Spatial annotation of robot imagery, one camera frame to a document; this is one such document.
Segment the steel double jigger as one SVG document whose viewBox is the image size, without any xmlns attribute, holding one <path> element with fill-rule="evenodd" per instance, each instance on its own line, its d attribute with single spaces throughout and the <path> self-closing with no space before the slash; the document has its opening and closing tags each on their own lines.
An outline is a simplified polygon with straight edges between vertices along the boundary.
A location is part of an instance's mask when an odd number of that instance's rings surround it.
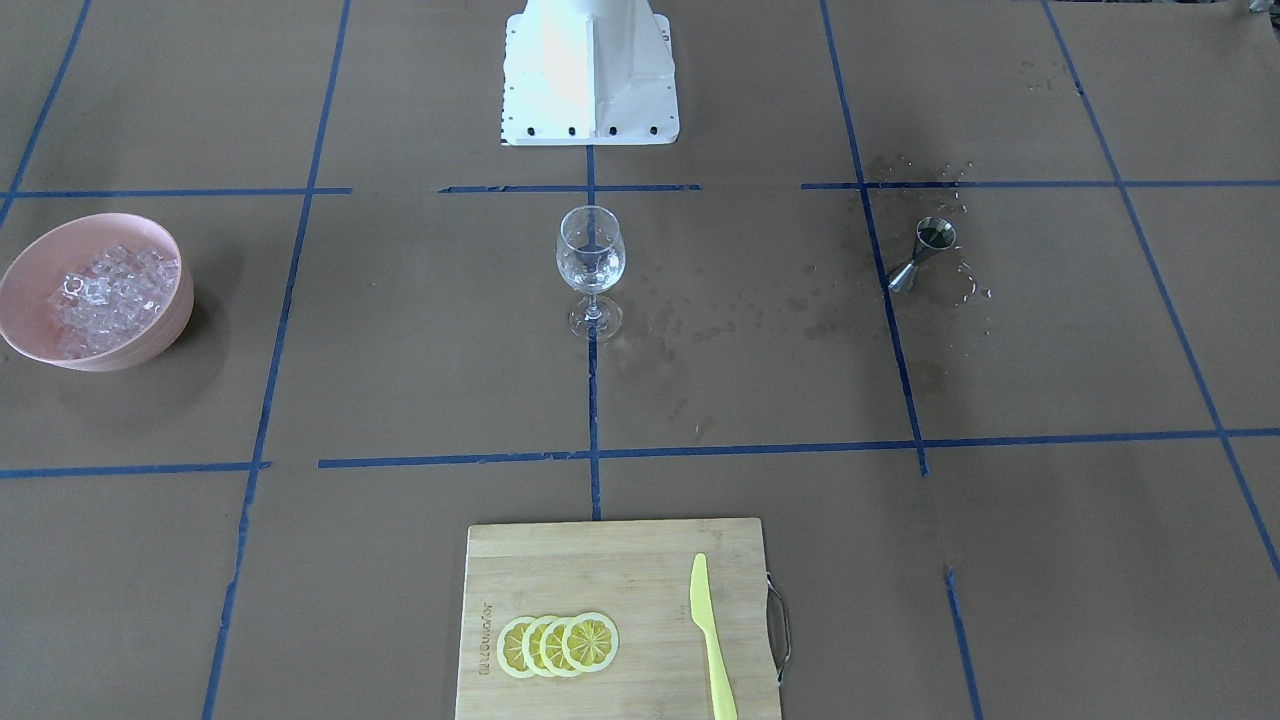
<svg viewBox="0 0 1280 720">
<path fill-rule="evenodd" d="M 933 256 L 952 249 L 956 238 L 952 222 L 942 217 L 925 217 L 920 219 L 915 225 L 915 242 L 911 256 L 890 274 L 887 290 L 891 293 L 910 292 L 914 288 L 919 270 Z"/>
</svg>

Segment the lemon slice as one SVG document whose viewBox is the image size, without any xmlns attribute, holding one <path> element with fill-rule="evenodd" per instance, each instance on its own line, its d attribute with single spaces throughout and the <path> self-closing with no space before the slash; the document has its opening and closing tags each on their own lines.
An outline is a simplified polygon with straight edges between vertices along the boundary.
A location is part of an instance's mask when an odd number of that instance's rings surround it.
<svg viewBox="0 0 1280 720">
<path fill-rule="evenodd" d="M 579 673 L 604 670 L 613 662 L 618 647 L 617 625 L 598 611 L 571 618 L 562 635 L 562 656 Z"/>
<path fill-rule="evenodd" d="M 508 676 L 525 679 L 536 675 L 530 662 L 525 659 L 524 652 L 524 638 L 534 621 L 535 618 L 532 616 L 517 616 L 500 630 L 498 664 Z"/>
<path fill-rule="evenodd" d="M 538 657 L 541 666 L 553 676 L 573 678 L 581 674 L 564 651 L 564 638 L 573 624 L 572 618 L 554 618 L 544 625 L 539 635 Z"/>
<path fill-rule="evenodd" d="M 559 618 L 556 615 L 538 616 L 529 623 L 524 632 L 521 638 L 521 653 L 526 669 L 534 676 L 556 676 L 556 673 L 550 670 L 548 661 L 541 652 L 541 638 L 544 637 L 548 626 L 557 621 L 559 621 Z"/>
</svg>

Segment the yellow plastic knife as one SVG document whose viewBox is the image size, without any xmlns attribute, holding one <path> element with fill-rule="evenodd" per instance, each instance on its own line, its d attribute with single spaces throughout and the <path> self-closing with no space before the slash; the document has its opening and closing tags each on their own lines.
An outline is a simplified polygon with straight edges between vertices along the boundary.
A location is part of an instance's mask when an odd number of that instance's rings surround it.
<svg viewBox="0 0 1280 720">
<path fill-rule="evenodd" d="M 692 556 L 689 578 L 690 618 L 700 630 L 707 662 L 707 683 L 713 719 L 739 719 L 739 711 L 722 653 L 710 593 L 708 560 L 704 553 Z"/>
</svg>

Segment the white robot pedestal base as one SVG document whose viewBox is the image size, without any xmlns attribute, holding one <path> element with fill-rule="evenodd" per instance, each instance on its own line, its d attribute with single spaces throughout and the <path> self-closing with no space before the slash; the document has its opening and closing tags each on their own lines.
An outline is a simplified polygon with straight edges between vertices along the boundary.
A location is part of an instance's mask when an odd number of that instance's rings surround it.
<svg viewBox="0 0 1280 720">
<path fill-rule="evenodd" d="M 681 133 L 671 23 L 648 1 L 529 1 L 504 29 L 500 142 L 646 146 Z"/>
</svg>

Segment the clear wine glass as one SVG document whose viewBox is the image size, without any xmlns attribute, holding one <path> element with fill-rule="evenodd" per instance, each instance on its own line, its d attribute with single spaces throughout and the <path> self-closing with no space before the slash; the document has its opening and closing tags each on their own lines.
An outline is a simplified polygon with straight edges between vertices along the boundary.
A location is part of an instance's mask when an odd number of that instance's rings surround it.
<svg viewBox="0 0 1280 720">
<path fill-rule="evenodd" d="M 607 295 L 626 268 L 626 247 L 618 218 L 600 205 L 582 205 L 564 214 L 556 242 L 556 263 L 563 282 L 577 293 L 567 314 L 572 334 L 603 345 L 622 324 L 621 306 Z"/>
</svg>

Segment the bamboo cutting board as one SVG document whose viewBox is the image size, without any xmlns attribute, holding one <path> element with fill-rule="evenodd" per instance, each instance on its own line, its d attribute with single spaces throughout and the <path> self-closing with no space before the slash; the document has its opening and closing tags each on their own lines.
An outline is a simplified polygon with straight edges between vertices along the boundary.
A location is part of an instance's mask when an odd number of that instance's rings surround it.
<svg viewBox="0 0 1280 720">
<path fill-rule="evenodd" d="M 476 525 L 468 530 L 454 715 L 458 719 L 710 719 L 692 556 L 710 593 L 741 719 L 782 715 L 755 518 Z M 598 611 L 620 630 L 613 662 L 573 678 L 517 679 L 498 664 L 517 616 Z"/>
</svg>

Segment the pile of clear ice cubes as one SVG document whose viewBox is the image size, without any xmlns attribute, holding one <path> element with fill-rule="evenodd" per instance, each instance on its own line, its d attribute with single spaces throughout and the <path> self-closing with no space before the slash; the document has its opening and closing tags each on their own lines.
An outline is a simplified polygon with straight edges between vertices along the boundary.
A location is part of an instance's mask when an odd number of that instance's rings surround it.
<svg viewBox="0 0 1280 720">
<path fill-rule="evenodd" d="M 68 272 L 47 299 L 58 352 L 79 360 L 138 337 L 166 309 L 179 278 L 180 261 L 155 245 L 97 252 L 87 266 Z"/>
</svg>

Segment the pink plastic bowl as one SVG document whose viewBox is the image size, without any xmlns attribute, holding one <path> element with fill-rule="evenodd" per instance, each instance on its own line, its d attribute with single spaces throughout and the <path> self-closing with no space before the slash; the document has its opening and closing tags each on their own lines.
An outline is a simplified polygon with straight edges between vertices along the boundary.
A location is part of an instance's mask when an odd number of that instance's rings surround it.
<svg viewBox="0 0 1280 720">
<path fill-rule="evenodd" d="M 68 272 L 87 266 L 97 252 L 123 245 L 150 245 L 180 261 L 175 293 L 156 322 L 125 345 L 92 357 L 65 360 L 49 318 L 49 296 Z M 169 347 L 186 328 L 195 301 L 195 283 L 172 234 L 145 217 L 101 213 L 68 222 L 41 236 L 17 256 L 3 277 L 3 337 L 37 361 L 81 372 L 115 372 L 147 361 Z"/>
</svg>

